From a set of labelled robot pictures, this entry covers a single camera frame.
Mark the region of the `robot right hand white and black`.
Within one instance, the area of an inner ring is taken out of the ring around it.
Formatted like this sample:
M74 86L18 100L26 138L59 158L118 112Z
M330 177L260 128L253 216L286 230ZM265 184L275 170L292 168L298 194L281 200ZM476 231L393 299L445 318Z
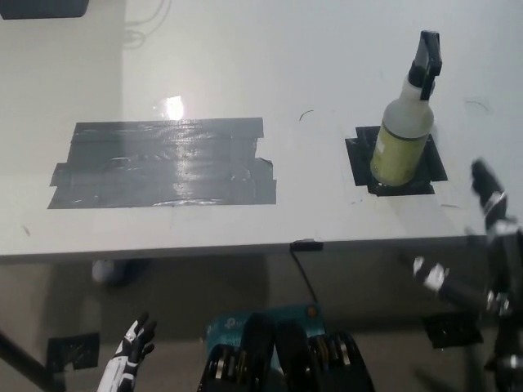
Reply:
M496 175L482 159L472 163L472 189L479 198L485 222L485 250L489 285L474 287L440 263L423 256L411 262L413 278L453 305L494 316L522 321L522 226L507 215L508 196Z

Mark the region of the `robot left hand white and black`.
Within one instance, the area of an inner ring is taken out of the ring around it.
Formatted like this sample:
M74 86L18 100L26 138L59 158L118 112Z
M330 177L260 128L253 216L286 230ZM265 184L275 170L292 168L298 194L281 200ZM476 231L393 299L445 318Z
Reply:
M138 317L119 342L108 361L97 392L133 392L138 370L145 357L154 350L157 322L148 312Z

